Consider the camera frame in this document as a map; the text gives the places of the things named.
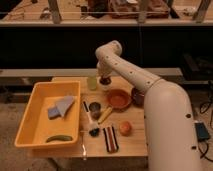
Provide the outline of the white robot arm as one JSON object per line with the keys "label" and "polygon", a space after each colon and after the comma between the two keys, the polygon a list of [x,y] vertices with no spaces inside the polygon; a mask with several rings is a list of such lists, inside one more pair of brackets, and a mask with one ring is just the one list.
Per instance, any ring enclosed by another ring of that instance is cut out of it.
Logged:
{"label": "white robot arm", "polygon": [[121,58],[114,40],[98,47],[98,73],[116,72],[144,94],[149,171],[202,171],[190,98],[178,84]]}

